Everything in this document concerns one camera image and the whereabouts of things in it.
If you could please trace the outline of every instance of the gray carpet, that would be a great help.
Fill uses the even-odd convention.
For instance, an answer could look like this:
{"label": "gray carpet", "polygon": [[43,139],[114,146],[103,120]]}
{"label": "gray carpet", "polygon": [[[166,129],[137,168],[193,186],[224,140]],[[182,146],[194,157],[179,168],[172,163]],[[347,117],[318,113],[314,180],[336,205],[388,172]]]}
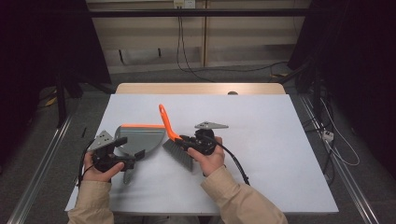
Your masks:
{"label": "gray carpet", "polygon": [[[255,69],[261,66],[237,66],[227,69]],[[289,70],[282,64],[272,69],[272,74],[287,73]],[[268,82],[270,69],[250,72],[232,72],[211,70],[197,72],[197,75],[216,82]],[[113,75],[113,86],[121,82],[203,82],[191,73],[174,71],[159,71],[150,73]],[[44,183],[35,197],[35,202],[26,217],[25,223],[66,223],[67,214],[64,208],[74,187],[74,177],[77,175],[78,163],[82,149],[94,138],[100,120],[106,109],[109,96],[96,89],[82,85],[85,90],[81,99],[67,99],[67,103],[78,104],[70,127],[59,147],[53,163],[48,170]],[[296,93],[293,82],[285,85],[301,122],[309,120],[300,96]],[[349,167],[363,193],[375,210],[380,223],[396,223],[396,181],[372,156],[370,149],[360,137],[351,130],[342,108],[332,104],[334,121],[338,130],[356,149],[361,158],[361,164]],[[0,223],[7,223],[19,198],[24,192],[36,167],[41,161],[57,124],[56,105],[37,109],[35,117],[23,141],[16,148],[16,153],[4,167],[0,175]],[[318,134],[309,132],[307,138],[317,156],[320,166],[324,166],[326,153]],[[347,161],[354,161],[355,156],[342,139],[336,135],[335,144]],[[287,214],[290,223],[364,223],[360,212],[351,199],[339,174],[332,171],[332,165],[327,170],[328,176],[335,175],[330,189],[340,212],[326,216]],[[141,217],[116,215],[116,223],[141,223]]]}

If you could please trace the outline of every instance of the white tabletop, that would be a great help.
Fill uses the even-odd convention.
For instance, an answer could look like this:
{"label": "white tabletop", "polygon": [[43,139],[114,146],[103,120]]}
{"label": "white tabletop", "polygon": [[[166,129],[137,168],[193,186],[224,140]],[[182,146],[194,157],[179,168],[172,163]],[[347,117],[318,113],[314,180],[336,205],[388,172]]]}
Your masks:
{"label": "white tabletop", "polygon": [[[122,123],[163,124],[159,104],[178,134],[193,135],[203,121],[229,125],[215,135],[240,161],[250,185],[284,213],[338,212],[288,95],[115,94],[97,132],[114,135]],[[225,163],[243,183],[230,156]],[[131,214],[217,215],[200,187],[204,179],[197,163],[191,173],[159,145],[136,163],[129,186],[122,174],[113,177],[110,206]],[[74,207],[77,194],[75,189],[65,210]]]}

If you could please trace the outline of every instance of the long-sleeved shirt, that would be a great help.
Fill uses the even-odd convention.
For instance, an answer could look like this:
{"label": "long-sleeved shirt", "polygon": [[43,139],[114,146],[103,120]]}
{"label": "long-sleeved shirt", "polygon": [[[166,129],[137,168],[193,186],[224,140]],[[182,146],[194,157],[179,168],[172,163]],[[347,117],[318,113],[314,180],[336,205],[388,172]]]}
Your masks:
{"label": "long-sleeved shirt", "polygon": [[[208,176],[202,188],[219,206],[225,223],[287,224],[284,214],[253,187],[238,184],[224,166]],[[68,212],[69,224],[114,223],[109,209],[111,184],[82,181],[74,209]]]}

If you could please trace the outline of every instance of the orange strip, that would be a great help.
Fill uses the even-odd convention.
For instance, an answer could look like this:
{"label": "orange strip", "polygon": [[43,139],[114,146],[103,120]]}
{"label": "orange strip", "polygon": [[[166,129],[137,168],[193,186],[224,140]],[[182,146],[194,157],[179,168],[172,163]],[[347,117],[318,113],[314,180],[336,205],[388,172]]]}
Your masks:
{"label": "orange strip", "polygon": [[161,124],[121,124],[122,128],[165,128],[164,125]]}
{"label": "orange strip", "polygon": [[172,139],[172,141],[174,142],[175,139],[177,138],[181,139],[181,137],[178,136],[178,134],[172,131],[171,123],[169,122],[169,118],[168,115],[166,114],[165,107],[163,107],[163,105],[160,105],[159,108],[160,108],[161,118],[163,119],[163,124],[165,125],[166,132],[168,133],[168,137]]}

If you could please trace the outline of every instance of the gray dustpan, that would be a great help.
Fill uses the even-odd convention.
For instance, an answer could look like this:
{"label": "gray dustpan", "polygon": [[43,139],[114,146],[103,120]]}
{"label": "gray dustpan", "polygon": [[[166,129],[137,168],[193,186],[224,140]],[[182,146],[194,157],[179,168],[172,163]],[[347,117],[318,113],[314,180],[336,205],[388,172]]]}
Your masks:
{"label": "gray dustpan", "polygon": [[[163,125],[122,124],[116,130],[115,138],[127,137],[128,142],[119,147],[119,151],[129,156],[135,156],[136,160],[139,161],[161,143],[165,133],[166,130]],[[127,185],[131,182],[132,172],[133,170],[127,170],[124,173],[124,184]]]}

